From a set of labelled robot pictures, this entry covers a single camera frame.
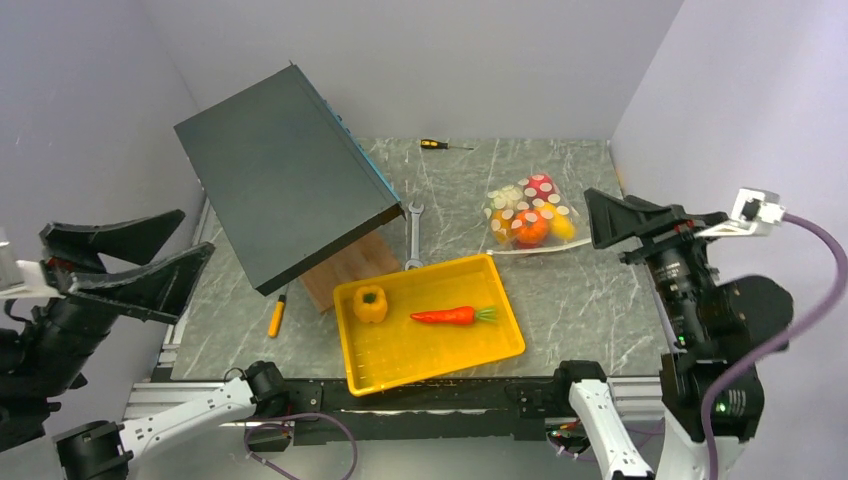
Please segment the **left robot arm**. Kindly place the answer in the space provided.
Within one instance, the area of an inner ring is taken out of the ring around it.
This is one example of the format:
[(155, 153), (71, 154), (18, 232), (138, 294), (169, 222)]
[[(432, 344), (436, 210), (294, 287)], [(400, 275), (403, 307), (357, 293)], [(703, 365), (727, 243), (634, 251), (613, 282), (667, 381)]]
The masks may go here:
[(286, 409), (284, 379), (271, 362), (229, 371), (215, 387), (180, 403), (127, 412), (135, 379), (117, 392), (91, 395), (88, 362), (117, 322), (175, 325), (183, 317), (214, 253), (203, 242), (164, 255), (184, 221), (182, 210), (113, 224), (51, 222), (40, 232), (42, 255), (20, 259), (1, 242), (1, 307), (18, 301), (28, 316), (1, 332), (1, 469), (22, 470), (22, 454), (39, 459), (34, 473), (56, 479), (125, 479), (153, 456), (223, 424), (272, 420)]

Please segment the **orange pumpkin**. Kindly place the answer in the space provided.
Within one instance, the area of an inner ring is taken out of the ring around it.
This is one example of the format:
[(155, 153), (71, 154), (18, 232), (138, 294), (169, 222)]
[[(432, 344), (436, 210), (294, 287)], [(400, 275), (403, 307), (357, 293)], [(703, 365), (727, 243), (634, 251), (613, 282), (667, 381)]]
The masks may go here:
[(520, 211), (512, 223), (514, 244), (519, 248), (538, 247), (549, 234), (548, 221), (536, 210)]

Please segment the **yellow bell pepper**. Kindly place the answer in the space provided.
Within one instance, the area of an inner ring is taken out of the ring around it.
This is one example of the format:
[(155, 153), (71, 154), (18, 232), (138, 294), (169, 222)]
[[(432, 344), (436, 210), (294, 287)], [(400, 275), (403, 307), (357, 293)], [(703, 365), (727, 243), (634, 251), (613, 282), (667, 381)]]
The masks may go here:
[(382, 323), (388, 313), (385, 291), (377, 285), (359, 287), (353, 298), (355, 317), (363, 323)]

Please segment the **orange carrot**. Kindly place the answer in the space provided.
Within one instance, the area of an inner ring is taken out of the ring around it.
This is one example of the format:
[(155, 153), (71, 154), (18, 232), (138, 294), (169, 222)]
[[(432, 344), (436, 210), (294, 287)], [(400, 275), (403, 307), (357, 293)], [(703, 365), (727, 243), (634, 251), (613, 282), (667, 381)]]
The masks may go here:
[(409, 317), (423, 324), (470, 326), (479, 322), (494, 322), (497, 317), (497, 309), (494, 306), (481, 309), (461, 306), (447, 310), (412, 313)]

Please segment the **black yellow screwdriver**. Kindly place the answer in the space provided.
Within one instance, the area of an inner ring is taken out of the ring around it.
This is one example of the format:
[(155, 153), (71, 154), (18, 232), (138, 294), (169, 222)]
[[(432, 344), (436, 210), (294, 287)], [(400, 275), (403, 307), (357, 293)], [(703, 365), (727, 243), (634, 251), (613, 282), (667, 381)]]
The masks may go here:
[(425, 150), (449, 150), (449, 149), (459, 149), (459, 150), (469, 150), (473, 151), (473, 147), (467, 146), (458, 146), (451, 144), (449, 142), (437, 141), (434, 139), (421, 139), (419, 141), (419, 146), (421, 149)]

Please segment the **brown potato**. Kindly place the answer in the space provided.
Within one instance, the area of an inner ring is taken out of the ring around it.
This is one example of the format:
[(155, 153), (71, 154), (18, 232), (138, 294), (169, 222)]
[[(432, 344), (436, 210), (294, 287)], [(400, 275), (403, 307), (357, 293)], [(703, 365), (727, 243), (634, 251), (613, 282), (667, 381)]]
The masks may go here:
[(490, 231), (500, 245), (510, 244), (514, 240), (512, 223), (515, 220), (513, 209), (494, 210), (489, 219)]

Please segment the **yellow lemon squash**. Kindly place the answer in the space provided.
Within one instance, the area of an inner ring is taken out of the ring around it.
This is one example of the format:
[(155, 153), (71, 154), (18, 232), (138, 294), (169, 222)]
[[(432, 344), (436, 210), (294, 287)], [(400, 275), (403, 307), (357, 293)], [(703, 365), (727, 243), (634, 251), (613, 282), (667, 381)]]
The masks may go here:
[(551, 235), (563, 241), (572, 241), (575, 239), (577, 228), (569, 218), (570, 210), (567, 207), (543, 202), (537, 210), (548, 221), (549, 233)]

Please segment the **black base frame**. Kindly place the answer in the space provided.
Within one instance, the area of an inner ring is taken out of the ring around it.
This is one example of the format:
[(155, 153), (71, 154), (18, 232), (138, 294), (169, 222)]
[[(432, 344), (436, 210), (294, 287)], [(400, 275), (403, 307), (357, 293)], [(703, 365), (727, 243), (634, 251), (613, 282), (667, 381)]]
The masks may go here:
[(294, 379), (273, 415), (295, 415), (294, 443), (507, 437), (542, 441), (573, 423), (566, 388), (547, 377), (440, 378), (361, 397), (342, 379)]

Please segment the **yellow plastic tray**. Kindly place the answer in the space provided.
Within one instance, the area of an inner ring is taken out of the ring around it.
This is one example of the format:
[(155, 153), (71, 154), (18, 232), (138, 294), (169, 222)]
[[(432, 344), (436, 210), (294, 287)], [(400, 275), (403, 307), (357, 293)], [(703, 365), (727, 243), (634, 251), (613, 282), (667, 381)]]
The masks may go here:
[[(363, 323), (353, 312), (359, 287), (383, 288), (388, 313)], [(334, 305), (349, 392), (366, 396), (522, 354), (525, 340), (494, 260), (486, 254), (342, 284)], [(494, 306), (494, 322), (470, 326), (412, 320), (417, 312)]]

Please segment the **clear zip top bag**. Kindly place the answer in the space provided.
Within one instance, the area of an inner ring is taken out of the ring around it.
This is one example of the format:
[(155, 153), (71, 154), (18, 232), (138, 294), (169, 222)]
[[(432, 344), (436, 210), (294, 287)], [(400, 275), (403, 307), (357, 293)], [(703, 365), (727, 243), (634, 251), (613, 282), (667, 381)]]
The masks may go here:
[(486, 250), (491, 256), (556, 253), (591, 242), (587, 222), (546, 172), (488, 191), (482, 213), (495, 241)]

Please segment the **wooden block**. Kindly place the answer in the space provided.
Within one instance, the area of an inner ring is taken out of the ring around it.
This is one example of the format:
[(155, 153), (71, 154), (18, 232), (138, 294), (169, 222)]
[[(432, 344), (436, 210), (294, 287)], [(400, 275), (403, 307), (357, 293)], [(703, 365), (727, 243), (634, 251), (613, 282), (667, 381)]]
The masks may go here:
[(383, 236), (372, 231), (299, 277), (320, 313), (334, 307), (334, 289), (345, 283), (400, 271), (400, 261)]

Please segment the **red bell pepper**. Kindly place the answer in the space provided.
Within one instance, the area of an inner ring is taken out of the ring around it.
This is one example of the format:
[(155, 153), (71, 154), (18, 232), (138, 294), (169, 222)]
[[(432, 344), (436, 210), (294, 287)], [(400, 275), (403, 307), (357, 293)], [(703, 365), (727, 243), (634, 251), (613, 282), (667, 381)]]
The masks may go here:
[(526, 177), (522, 183), (524, 196), (534, 205), (541, 202), (558, 204), (561, 201), (559, 189), (553, 179), (544, 173)]

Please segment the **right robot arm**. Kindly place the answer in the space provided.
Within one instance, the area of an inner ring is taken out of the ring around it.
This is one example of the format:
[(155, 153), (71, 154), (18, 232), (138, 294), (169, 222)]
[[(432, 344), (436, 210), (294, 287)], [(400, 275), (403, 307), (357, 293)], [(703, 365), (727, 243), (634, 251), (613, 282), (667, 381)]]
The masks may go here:
[(785, 213), (780, 198), (743, 188), (730, 212), (701, 215), (594, 188), (584, 199), (595, 248), (639, 241), (620, 260), (646, 266), (674, 335), (659, 374), (665, 434), (660, 465), (650, 467), (634, 445), (599, 364), (562, 362), (552, 404), (575, 416), (606, 479), (719, 477), (753, 438), (765, 403), (756, 369), (742, 360), (790, 324), (794, 307), (791, 294), (764, 276), (720, 283), (707, 247), (719, 238), (769, 234)]

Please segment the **dark grey box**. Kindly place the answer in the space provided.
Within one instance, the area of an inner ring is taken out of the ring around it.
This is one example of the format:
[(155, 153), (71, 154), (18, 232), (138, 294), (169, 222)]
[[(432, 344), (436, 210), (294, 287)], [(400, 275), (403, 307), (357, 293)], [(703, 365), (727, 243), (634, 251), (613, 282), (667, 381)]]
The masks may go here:
[(296, 64), (174, 131), (263, 296), (403, 213), (390, 182)]

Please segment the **silver wrench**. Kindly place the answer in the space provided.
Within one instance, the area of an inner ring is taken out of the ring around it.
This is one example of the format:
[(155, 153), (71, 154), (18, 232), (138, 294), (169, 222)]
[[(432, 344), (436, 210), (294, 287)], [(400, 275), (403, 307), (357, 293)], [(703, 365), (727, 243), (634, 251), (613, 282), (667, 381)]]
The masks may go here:
[(413, 270), (423, 266), (420, 259), (420, 217), (425, 208), (423, 204), (411, 202), (408, 205), (408, 258), (404, 270)]

